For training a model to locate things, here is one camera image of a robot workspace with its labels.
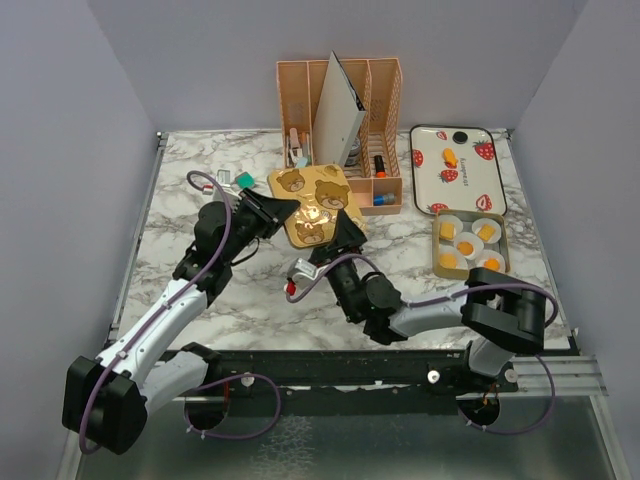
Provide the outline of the blue white patterned tin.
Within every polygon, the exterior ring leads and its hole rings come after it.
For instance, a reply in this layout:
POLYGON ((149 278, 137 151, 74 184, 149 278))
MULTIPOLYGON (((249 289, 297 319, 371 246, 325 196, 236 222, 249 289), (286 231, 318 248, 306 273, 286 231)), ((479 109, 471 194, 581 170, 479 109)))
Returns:
POLYGON ((352 167, 359 163, 361 157, 361 142, 358 137, 355 137, 354 143, 352 144, 347 159, 345 161, 346 167, 352 167))

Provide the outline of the orange fish-shaped cookie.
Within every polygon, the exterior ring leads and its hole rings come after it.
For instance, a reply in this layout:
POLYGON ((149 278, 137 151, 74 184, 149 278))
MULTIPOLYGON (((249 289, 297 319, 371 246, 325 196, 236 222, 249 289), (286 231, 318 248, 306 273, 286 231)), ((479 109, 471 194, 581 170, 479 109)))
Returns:
POLYGON ((482 266, 484 268, 487 268, 487 269, 493 270, 493 271, 500 271, 501 270, 501 264, 495 258, 489 258, 488 260, 485 260, 483 262, 482 266))
POLYGON ((452 149, 450 149, 450 148, 444 149, 443 152, 442 152, 442 157, 443 157, 445 165, 448 168, 451 168, 451 169, 456 169, 457 168, 458 160, 457 160, 457 158, 455 156, 455 153, 453 152, 452 149))

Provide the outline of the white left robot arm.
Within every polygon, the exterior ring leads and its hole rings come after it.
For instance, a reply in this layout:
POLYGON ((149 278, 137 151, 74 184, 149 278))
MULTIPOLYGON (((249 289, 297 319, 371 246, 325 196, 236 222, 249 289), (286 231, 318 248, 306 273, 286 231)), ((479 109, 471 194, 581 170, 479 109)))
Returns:
POLYGON ((236 257, 252 241, 271 238, 299 206, 244 189, 236 201, 223 196, 199 210, 194 240, 156 303, 97 357, 79 356, 67 370, 62 424, 78 434, 82 453, 105 448, 122 454, 155 409, 184 391, 206 395, 218 388, 220 369, 193 352, 153 369, 223 292, 236 257))

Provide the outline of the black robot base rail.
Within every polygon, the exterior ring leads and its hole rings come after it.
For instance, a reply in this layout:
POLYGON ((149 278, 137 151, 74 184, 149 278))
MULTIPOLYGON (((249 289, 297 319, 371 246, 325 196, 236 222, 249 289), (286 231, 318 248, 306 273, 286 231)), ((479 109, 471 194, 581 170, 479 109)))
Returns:
POLYGON ((199 424, 223 417, 453 415, 457 398, 517 391, 514 365, 497 378, 466 368, 462 350, 221 350, 201 348, 212 366, 202 392, 180 396, 199 424), (224 386, 213 381, 229 377, 224 386))

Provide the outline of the rectangular yellow cracker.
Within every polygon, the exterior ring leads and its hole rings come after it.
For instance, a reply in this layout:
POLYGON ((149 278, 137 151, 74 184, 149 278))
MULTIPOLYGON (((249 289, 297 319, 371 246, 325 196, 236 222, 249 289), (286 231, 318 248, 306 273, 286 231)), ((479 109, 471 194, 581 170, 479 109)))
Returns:
POLYGON ((496 229, 493 226, 491 226, 490 224, 483 224, 476 235, 485 243, 490 243, 495 233, 496 229))

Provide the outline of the gold metal cookie tin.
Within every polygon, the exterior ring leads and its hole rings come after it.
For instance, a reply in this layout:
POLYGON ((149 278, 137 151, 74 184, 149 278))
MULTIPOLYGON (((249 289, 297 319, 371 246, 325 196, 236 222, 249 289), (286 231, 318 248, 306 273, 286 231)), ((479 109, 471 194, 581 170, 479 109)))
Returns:
POLYGON ((502 216, 444 209, 432 224, 432 264, 436 276, 465 280, 473 268, 509 273, 511 262, 502 216))

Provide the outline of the rectangular tan biscuit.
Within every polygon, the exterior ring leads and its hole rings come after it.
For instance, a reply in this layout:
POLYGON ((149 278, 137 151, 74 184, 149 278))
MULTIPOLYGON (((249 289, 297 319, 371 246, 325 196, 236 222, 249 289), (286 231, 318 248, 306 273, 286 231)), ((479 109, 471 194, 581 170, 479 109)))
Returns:
POLYGON ((456 227, 450 222, 443 222, 439 227, 439 236, 445 240, 452 240, 456 236, 456 227))

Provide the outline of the black round sandwich cookie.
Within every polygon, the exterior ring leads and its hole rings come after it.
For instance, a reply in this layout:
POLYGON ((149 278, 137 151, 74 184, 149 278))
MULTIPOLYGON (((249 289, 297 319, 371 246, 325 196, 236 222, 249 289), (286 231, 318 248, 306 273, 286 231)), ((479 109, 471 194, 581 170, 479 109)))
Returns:
POLYGON ((463 131, 456 131, 453 134, 452 139, 456 144, 464 144, 468 140, 468 135, 463 131))

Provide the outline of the pink white stapler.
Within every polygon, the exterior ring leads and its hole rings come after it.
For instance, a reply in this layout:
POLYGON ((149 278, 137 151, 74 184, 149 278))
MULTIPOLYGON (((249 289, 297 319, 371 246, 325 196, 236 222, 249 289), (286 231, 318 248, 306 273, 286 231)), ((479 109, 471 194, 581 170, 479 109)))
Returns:
POLYGON ((287 151, 288 164, 291 167, 295 167, 296 160, 299 157, 307 157, 309 159, 308 148, 305 140, 306 140, 305 135, 300 134, 296 128, 289 129, 287 143, 286 143, 286 151, 287 151))

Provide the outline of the white paper cupcake liner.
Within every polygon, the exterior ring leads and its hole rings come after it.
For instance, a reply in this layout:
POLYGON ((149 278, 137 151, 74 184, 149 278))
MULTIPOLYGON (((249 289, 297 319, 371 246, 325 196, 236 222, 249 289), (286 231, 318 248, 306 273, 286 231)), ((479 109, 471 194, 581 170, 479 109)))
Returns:
POLYGON ((438 236, 442 241, 452 241, 464 229, 462 221, 453 215, 438 218, 438 236))
POLYGON ((484 250, 484 242, 476 234, 466 231, 454 237, 453 246, 467 260, 475 260, 484 250))
POLYGON ((475 266, 499 273, 506 272, 506 260, 499 252, 494 250, 483 250, 475 259, 475 266))
POLYGON ((471 231, 485 244, 496 244, 502 236, 502 226, 490 218, 480 218, 471 225, 471 231))
POLYGON ((446 270, 467 270, 468 263, 463 256, 451 252, 444 252, 439 255, 438 264, 446 270))

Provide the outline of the black orange marker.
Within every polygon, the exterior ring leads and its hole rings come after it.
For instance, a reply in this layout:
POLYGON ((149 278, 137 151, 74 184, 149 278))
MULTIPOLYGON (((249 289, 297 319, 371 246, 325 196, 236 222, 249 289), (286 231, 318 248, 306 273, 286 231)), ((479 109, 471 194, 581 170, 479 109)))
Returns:
POLYGON ((382 155, 374 156, 375 176, 377 178, 385 178, 387 176, 384 158, 382 155))

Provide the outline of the silver tin lid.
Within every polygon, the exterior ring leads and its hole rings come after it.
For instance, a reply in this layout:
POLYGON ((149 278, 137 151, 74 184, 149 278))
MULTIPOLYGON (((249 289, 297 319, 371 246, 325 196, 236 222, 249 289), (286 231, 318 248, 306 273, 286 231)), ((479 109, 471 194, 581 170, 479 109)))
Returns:
POLYGON ((274 170, 267 182, 274 198, 300 202, 299 208, 285 222, 287 236, 295 248, 328 243, 341 210, 361 230, 366 230, 354 193, 337 165, 274 170))

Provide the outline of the small oval brown cookie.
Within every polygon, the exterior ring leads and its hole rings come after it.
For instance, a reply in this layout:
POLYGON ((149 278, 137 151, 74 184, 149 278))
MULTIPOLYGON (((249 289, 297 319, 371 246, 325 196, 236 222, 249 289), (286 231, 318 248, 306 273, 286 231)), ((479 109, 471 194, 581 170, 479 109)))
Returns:
POLYGON ((462 241, 457 244, 458 251, 464 255, 472 255, 474 253, 474 246, 470 242, 462 241))

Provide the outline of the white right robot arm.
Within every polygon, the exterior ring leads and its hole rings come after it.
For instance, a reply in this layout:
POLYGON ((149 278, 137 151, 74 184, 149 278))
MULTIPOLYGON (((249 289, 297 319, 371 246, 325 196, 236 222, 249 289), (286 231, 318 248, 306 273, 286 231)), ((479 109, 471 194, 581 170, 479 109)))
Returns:
POLYGON ((514 355, 543 351, 546 305, 555 303, 544 289, 476 267, 461 290, 406 299, 377 267, 358 273, 357 260, 373 264, 362 255, 365 242, 362 230, 339 212, 332 239, 314 248, 309 262, 328 280, 346 320, 361 324, 370 340, 391 345, 428 331, 466 327, 479 336, 459 367, 461 383, 472 391, 491 384, 514 355))

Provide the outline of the teal eraser block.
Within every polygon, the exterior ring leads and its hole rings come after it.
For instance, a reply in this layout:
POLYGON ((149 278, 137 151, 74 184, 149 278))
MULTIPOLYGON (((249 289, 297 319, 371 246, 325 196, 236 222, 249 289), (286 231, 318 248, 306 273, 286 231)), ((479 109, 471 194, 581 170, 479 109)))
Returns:
POLYGON ((255 180, 251 174, 242 172, 235 178, 235 184, 240 189, 253 188, 255 186, 255 180))

